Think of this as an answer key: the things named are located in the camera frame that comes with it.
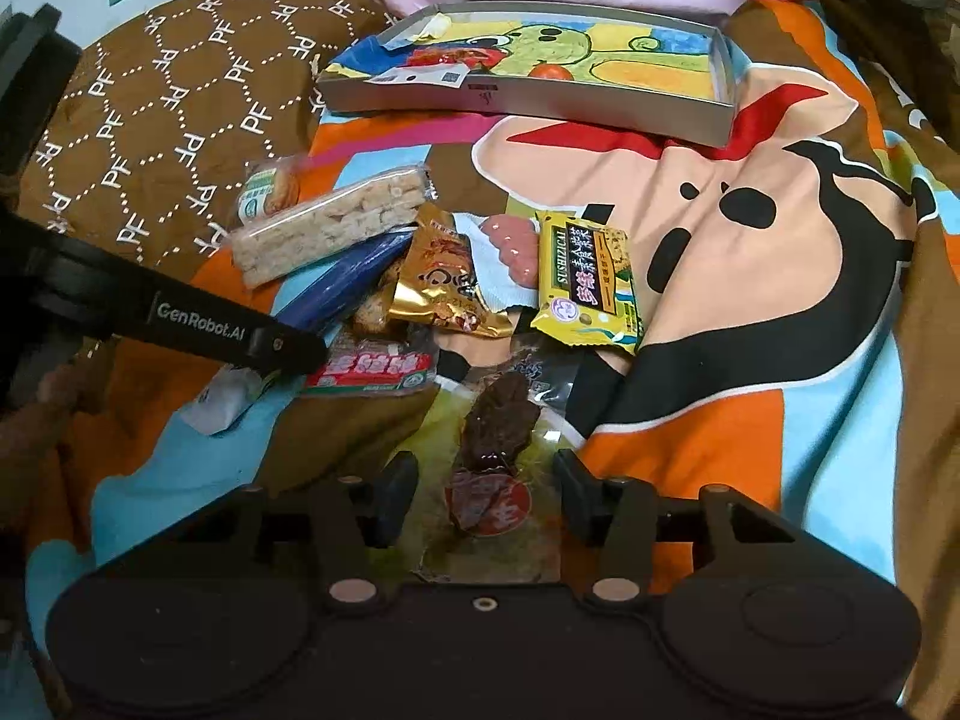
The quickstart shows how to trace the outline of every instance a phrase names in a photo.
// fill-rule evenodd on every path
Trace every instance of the black nostril spot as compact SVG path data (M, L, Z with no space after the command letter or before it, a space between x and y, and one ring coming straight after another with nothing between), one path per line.
M674 227L659 242L647 268L647 284L655 293L664 293L666 284L689 243L690 231L682 227Z
M739 187L721 197L720 213L737 224L765 230L774 223L776 204L769 194L753 187Z

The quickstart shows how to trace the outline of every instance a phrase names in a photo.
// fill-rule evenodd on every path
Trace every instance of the blue wrapper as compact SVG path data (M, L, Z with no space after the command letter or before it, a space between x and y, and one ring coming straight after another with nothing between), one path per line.
M328 271L287 303L277 319L298 330L320 332L366 298L413 236L413 230L388 232L349 247Z

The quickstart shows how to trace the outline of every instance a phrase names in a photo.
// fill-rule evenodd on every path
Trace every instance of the yellow snack package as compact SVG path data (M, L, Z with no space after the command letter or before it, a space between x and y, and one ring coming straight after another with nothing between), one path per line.
M506 313L483 302L467 236L457 232L453 214L426 202L416 213L390 319L434 324L486 338L506 338L514 327Z
M573 214L538 213L539 312L530 323L569 346L618 346L643 335L627 234Z

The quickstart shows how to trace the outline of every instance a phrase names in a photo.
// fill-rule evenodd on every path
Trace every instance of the dark brown meat snack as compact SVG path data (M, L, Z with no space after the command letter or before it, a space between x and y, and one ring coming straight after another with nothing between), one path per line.
M473 473L517 468L517 456L530 445L541 407L527 400L530 383L522 373L504 373L484 389L467 415L459 465Z

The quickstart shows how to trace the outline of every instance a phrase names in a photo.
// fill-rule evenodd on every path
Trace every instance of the gold wrapper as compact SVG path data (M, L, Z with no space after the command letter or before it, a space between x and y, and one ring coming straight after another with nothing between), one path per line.
M431 202L416 215L390 318L486 338L505 338L514 331L506 313L496 314L483 302L469 240L457 232L453 215Z

